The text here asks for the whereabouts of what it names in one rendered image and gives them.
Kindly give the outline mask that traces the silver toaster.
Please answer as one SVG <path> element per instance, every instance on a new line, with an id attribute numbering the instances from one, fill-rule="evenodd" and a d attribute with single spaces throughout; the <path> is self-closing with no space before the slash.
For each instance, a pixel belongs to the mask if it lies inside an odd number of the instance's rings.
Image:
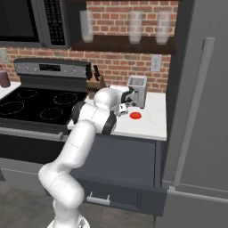
<path id="1" fill-rule="evenodd" d="M 134 89 L 134 91 L 130 94 L 130 99 L 132 100 L 130 105 L 143 109 L 146 101 L 147 77 L 130 76 L 126 85 L 129 88 Z"/>

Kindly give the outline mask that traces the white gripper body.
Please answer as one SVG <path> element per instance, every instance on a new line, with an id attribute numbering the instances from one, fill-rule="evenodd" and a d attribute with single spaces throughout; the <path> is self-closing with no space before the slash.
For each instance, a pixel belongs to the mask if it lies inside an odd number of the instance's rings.
<path id="1" fill-rule="evenodd" d="M 128 113 L 127 106 L 124 103 L 121 103 L 118 106 L 118 116 L 126 115 Z"/>

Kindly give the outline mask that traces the black and steel stove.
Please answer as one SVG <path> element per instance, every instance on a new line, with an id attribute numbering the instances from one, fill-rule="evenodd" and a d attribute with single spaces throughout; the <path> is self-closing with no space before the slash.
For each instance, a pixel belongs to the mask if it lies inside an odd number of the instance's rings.
<path id="1" fill-rule="evenodd" d="M 68 135 L 71 110 L 86 98 L 86 61 L 23 58 L 13 61 L 20 86 L 0 99 L 0 127 Z M 64 142 L 0 134 L 0 170 L 5 181 L 17 172 L 36 173 L 55 160 Z"/>

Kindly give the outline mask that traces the clear drinking glass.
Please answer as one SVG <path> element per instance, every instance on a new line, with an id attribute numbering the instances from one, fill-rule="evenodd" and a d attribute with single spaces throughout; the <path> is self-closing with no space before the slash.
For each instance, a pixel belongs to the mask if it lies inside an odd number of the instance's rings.
<path id="1" fill-rule="evenodd" d="M 169 39 L 169 29 L 171 23 L 170 11 L 159 11 L 157 17 L 156 43 L 166 45 Z"/>
<path id="2" fill-rule="evenodd" d="M 94 40 L 93 13 L 89 10 L 82 10 L 80 13 L 81 36 L 86 43 Z"/>
<path id="3" fill-rule="evenodd" d="M 142 39 L 143 12 L 131 11 L 129 21 L 129 41 L 131 44 L 139 44 Z"/>

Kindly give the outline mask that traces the dark wooden wall shelf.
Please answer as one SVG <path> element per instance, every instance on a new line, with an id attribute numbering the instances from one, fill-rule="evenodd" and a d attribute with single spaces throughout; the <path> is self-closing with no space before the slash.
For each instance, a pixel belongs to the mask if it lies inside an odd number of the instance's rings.
<path id="1" fill-rule="evenodd" d="M 170 37 L 166 45 L 158 45 L 155 37 L 142 37 L 139 44 L 131 44 L 128 36 L 95 35 L 91 43 L 78 41 L 72 51 L 111 52 L 111 53 L 147 53 L 176 54 L 175 39 Z"/>

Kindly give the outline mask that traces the wooden knife block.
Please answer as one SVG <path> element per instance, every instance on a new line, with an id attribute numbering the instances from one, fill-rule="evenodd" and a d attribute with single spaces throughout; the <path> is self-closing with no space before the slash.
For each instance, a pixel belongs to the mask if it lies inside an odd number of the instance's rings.
<path id="1" fill-rule="evenodd" d="M 102 88 L 106 87 L 103 75 L 99 72 L 98 67 L 94 65 L 94 69 L 90 69 L 87 73 L 87 93 L 90 99 L 93 99 L 95 94 Z"/>

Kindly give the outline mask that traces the grey fridge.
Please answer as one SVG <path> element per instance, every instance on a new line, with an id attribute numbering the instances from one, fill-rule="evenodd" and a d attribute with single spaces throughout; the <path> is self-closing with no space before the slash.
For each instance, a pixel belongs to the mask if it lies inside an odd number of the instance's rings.
<path id="1" fill-rule="evenodd" d="M 173 186 L 206 37 L 216 39 L 180 184 Z M 228 0 L 182 0 L 167 92 L 161 183 L 164 214 L 154 228 L 228 228 Z"/>

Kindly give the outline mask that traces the white wall outlet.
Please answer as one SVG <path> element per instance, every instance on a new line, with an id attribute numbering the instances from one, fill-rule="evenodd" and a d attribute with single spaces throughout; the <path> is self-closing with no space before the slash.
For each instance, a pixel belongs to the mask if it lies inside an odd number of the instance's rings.
<path id="1" fill-rule="evenodd" d="M 9 63 L 9 58 L 7 52 L 4 48 L 0 49 L 0 57 L 2 59 L 2 63 Z"/>
<path id="2" fill-rule="evenodd" d="M 151 71 L 152 72 L 160 72 L 161 67 L 161 54 L 153 54 L 151 56 Z"/>

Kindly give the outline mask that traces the grey microwave oven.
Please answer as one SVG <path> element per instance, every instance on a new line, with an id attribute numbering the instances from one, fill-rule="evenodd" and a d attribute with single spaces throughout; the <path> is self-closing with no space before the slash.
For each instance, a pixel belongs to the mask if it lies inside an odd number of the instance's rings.
<path id="1" fill-rule="evenodd" d="M 68 49 L 64 0 L 0 0 L 0 46 Z"/>

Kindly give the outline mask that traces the dark grey open drawer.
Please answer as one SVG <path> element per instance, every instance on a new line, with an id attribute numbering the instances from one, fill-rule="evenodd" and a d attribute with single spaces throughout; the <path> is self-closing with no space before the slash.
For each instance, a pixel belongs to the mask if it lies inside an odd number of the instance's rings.
<path id="1" fill-rule="evenodd" d="M 162 143 L 133 137 L 95 136 L 85 164 L 71 172 L 82 185 L 86 197 L 106 199 L 110 208 L 162 216 L 167 192 L 160 188 L 160 149 Z"/>

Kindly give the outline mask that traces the dark maroon jar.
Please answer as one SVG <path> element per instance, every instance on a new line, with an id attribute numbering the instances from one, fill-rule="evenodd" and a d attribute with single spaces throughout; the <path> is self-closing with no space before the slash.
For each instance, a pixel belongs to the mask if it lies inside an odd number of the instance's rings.
<path id="1" fill-rule="evenodd" d="M 8 73 L 5 70 L 0 70 L 0 86 L 3 88 L 11 85 Z"/>

